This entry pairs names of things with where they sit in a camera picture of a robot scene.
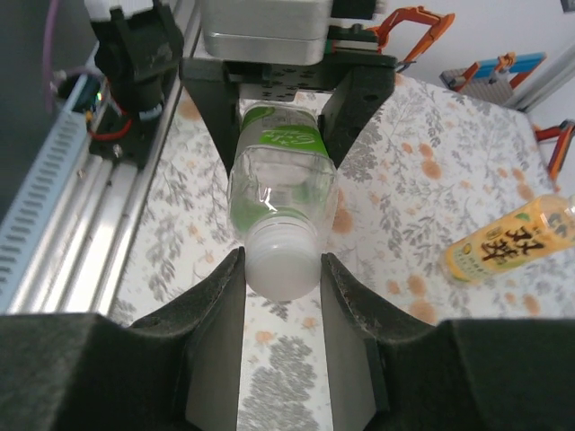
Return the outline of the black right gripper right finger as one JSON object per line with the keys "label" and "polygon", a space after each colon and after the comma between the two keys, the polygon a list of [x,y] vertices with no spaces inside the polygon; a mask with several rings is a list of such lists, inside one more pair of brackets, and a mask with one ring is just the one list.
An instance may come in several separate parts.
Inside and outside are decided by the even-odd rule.
{"label": "black right gripper right finger", "polygon": [[333,431],[575,431],[575,320],[429,325],[322,257]]}

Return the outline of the white bottle cap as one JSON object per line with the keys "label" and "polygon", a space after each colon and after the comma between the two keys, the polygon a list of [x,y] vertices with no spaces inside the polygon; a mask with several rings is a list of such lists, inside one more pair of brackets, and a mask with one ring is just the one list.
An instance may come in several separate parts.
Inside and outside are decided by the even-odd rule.
{"label": "white bottle cap", "polygon": [[246,283],[268,300],[293,301],[320,284],[322,248],[315,229],[304,220],[261,220],[248,231],[244,250]]}

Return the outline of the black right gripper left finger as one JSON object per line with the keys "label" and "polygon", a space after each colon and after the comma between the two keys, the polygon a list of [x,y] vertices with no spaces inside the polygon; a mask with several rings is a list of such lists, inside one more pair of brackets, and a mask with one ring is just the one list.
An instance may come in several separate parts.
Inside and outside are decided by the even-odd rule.
{"label": "black right gripper left finger", "polygon": [[128,327],[0,316],[0,431],[235,431],[245,297],[236,249]]}

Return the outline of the aluminium frame post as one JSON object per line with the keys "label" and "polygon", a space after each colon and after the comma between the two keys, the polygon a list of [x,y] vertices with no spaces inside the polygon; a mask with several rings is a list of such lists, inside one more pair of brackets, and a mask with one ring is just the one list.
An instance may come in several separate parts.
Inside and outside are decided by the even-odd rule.
{"label": "aluminium frame post", "polygon": [[565,52],[528,87],[512,96],[504,107],[528,113],[575,77],[575,50]]}

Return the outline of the clear bottle with green label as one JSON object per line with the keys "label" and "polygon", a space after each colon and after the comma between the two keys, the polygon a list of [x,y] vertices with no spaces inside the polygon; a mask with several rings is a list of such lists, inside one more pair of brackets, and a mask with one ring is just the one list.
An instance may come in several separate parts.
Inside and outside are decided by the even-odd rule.
{"label": "clear bottle with green label", "polygon": [[337,198],[337,170],[313,113],[274,103],[249,106],[227,191],[228,220],[247,264],[316,265]]}

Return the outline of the small electronics board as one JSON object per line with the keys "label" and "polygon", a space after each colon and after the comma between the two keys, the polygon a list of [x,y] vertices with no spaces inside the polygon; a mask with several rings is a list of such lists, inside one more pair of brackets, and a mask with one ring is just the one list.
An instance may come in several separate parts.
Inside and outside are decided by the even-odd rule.
{"label": "small electronics board", "polygon": [[102,88],[104,78],[96,74],[81,74],[73,72],[66,74],[60,71],[51,84],[53,107],[60,112],[69,100],[72,100],[70,110],[85,114],[94,112],[102,102]]}

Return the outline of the yellow tea bottle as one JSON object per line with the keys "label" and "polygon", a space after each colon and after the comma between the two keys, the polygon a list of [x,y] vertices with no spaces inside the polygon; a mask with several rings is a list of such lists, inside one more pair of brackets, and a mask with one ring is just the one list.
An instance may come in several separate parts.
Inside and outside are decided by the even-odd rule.
{"label": "yellow tea bottle", "polygon": [[454,242],[441,254],[444,275],[480,283],[575,247],[575,194],[542,195]]}

